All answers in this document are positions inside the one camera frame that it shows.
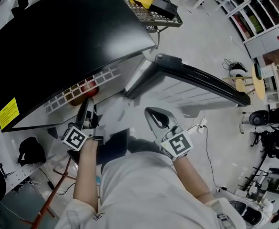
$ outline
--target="yellow warning label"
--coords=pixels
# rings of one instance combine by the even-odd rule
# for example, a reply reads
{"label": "yellow warning label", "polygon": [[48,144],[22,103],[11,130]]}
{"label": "yellow warning label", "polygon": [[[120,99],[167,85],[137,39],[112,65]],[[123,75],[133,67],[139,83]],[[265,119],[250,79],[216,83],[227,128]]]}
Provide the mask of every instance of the yellow warning label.
{"label": "yellow warning label", "polygon": [[0,111],[0,128],[1,130],[6,127],[12,120],[19,115],[16,100],[13,98],[1,111]]}

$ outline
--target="cable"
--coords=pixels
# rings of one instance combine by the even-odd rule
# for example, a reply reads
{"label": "cable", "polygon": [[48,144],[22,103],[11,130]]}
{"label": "cable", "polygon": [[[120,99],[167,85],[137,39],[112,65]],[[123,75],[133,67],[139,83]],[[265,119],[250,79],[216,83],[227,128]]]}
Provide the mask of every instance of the cable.
{"label": "cable", "polygon": [[46,175],[46,173],[41,169],[41,168],[39,168],[40,170],[41,170],[41,172],[43,172],[44,173],[44,175],[47,177],[47,179],[49,180],[49,178],[48,178],[48,176]]}
{"label": "cable", "polygon": [[67,193],[67,191],[73,186],[73,185],[75,185],[76,183],[72,183],[68,188],[67,188],[67,190],[64,192],[64,193],[56,193],[56,194],[58,194],[58,195],[64,195],[64,194],[66,194]]}
{"label": "cable", "polygon": [[254,92],[253,92],[253,94],[252,94],[252,106],[253,106],[253,108],[254,108],[255,111],[256,111],[256,108],[255,108],[255,106],[254,106]]}
{"label": "cable", "polygon": [[231,68],[232,66],[234,66],[236,63],[239,63],[239,62],[234,62],[234,59],[224,59],[224,62],[222,63],[222,67],[223,67],[225,70],[229,71],[230,68]]}
{"label": "cable", "polygon": [[34,187],[40,187],[41,186],[41,183],[38,182],[38,181],[22,181],[22,182],[20,182],[20,184],[23,184],[23,182],[28,182],[29,184],[31,184]]}
{"label": "cable", "polygon": [[0,202],[1,205],[3,205],[8,211],[10,211],[11,213],[13,213],[14,215],[16,215],[18,218],[22,219],[22,220],[25,220],[23,219],[22,217],[20,217],[19,215],[17,215],[16,213],[14,213],[11,209],[7,208],[2,202]]}
{"label": "cable", "polygon": [[196,126],[199,126],[199,127],[203,128],[201,125],[194,125],[194,126],[190,127],[189,129],[187,129],[187,131],[189,131],[190,129],[192,129],[192,128],[196,127]]}
{"label": "cable", "polygon": [[[212,164],[211,164],[211,160],[210,160],[209,154],[208,154],[208,128],[207,128],[206,125],[204,125],[203,127],[205,127],[206,130],[207,130],[207,135],[206,135],[206,153],[207,153],[207,158],[208,158],[209,163],[210,163],[210,168],[211,168],[211,173],[212,173],[212,180],[213,180],[213,182],[214,182],[215,187],[224,190],[223,187],[219,187],[219,186],[216,185],[214,170],[213,170],[213,167],[212,167]],[[249,200],[249,199],[246,199],[246,198],[244,198],[244,197],[241,197],[241,196],[239,196],[238,194],[234,194],[233,192],[229,191],[227,188],[226,188],[225,191],[227,191],[227,192],[229,192],[229,193],[231,193],[231,194],[233,194],[233,195],[236,195],[236,196],[238,196],[238,197],[240,197],[240,198],[242,198],[242,199],[245,199],[245,200],[247,200],[247,201],[249,201],[249,202],[251,202],[251,203],[257,204],[257,205],[259,206],[259,208],[260,208],[260,211],[263,212],[263,207],[262,207],[259,203],[255,202],[255,201],[252,201],[252,200]]]}

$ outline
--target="gray floor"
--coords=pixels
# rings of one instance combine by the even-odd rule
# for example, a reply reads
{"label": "gray floor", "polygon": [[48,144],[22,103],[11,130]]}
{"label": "gray floor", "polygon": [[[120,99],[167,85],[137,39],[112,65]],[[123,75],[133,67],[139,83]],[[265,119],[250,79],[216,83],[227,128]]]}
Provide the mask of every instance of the gray floor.
{"label": "gray floor", "polygon": [[[8,193],[1,201],[8,209],[12,210],[24,220],[33,222],[42,208],[45,200],[30,184],[25,184],[18,192]],[[21,222],[12,212],[0,203],[0,228],[1,229],[28,229],[31,226]],[[48,213],[44,216],[39,229],[53,229],[58,219],[53,219]]]}

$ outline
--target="white cable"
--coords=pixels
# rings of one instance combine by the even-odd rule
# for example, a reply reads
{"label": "white cable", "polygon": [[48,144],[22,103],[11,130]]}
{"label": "white cable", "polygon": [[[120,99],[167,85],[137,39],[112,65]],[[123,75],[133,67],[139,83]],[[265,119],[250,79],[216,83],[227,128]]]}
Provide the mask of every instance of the white cable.
{"label": "white cable", "polygon": [[23,219],[22,217],[20,217],[19,215],[17,215],[16,213],[14,213],[11,209],[7,208],[2,202],[0,202],[1,205],[3,205],[8,211],[10,211],[11,213],[13,213],[14,215],[16,215],[18,218],[22,219],[22,220],[25,220]]}
{"label": "white cable", "polygon": [[22,182],[20,182],[20,184],[22,184],[23,182],[28,182],[29,184],[31,184],[34,187],[40,187],[41,186],[41,183],[38,182],[38,181],[22,181]]}

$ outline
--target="logo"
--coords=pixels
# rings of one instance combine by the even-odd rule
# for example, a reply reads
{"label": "logo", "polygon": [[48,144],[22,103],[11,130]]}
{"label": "logo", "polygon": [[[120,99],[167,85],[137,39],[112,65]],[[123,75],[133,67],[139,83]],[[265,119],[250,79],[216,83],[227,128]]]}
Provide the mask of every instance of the logo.
{"label": "logo", "polygon": [[77,129],[73,129],[69,134],[68,138],[66,139],[66,142],[73,147],[79,148],[81,147],[81,144],[84,139],[85,136],[83,136],[81,132],[79,132]]}
{"label": "logo", "polygon": [[100,214],[97,214],[97,215],[95,215],[94,217],[93,217],[93,219],[94,220],[99,220],[102,216],[101,215],[103,215],[104,214],[104,212],[103,213],[100,213]]}
{"label": "logo", "polygon": [[94,220],[99,220],[101,217],[102,217],[102,216],[100,216],[100,215],[96,215],[96,216],[93,217],[93,219],[94,219]]}
{"label": "logo", "polygon": [[177,155],[190,148],[190,144],[184,134],[177,135],[169,140],[169,143]]}

